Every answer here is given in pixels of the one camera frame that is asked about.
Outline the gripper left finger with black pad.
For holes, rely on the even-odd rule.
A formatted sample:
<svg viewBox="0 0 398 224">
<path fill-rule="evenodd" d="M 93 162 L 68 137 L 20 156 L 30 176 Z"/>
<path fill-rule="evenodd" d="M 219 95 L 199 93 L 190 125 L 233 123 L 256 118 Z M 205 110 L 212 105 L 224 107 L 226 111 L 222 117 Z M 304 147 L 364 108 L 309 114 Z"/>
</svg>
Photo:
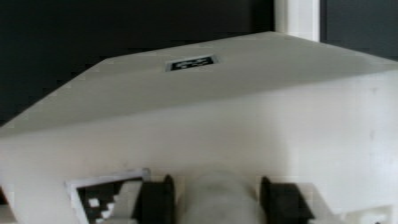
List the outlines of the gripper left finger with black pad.
<svg viewBox="0 0 398 224">
<path fill-rule="evenodd" d="M 174 196 L 176 188 L 171 175 L 162 181 L 142 184 L 132 215 L 139 224 L 176 224 Z"/>
</svg>

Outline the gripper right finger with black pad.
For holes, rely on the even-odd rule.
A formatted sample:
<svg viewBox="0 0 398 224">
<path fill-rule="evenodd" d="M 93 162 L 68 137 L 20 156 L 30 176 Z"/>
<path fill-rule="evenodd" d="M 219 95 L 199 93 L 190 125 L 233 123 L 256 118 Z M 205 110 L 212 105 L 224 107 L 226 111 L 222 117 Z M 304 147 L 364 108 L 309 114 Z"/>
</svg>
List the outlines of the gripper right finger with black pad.
<svg viewBox="0 0 398 224">
<path fill-rule="evenodd" d="M 268 224 L 309 224 L 315 218 L 299 187 L 261 178 L 260 203 Z"/>
</svg>

